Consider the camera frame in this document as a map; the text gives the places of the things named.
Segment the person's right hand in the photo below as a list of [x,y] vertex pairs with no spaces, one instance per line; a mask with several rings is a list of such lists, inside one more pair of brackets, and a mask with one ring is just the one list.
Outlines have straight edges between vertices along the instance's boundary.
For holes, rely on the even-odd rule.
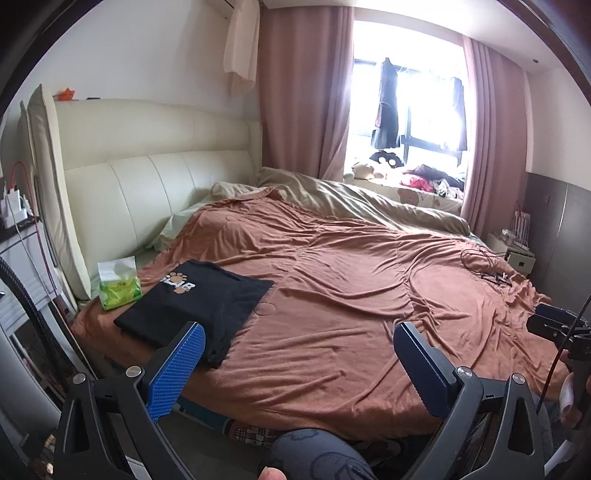
[[[568,351],[563,351],[560,355],[560,360],[567,365],[567,367],[571,367],[571,360],[569,357]],[[586,391],[588,395],[591,394],[591,378],[590,376],[586,380]],[[567,428],[574,428],[578,422],[582,418],[582,413],[576,407],[575,402],[575,389],[574,389],[574,373],[569,372],[568,376],[565,378],[560,395],[559,395],[559,409],[560,409],[560,419],[562,424]]]

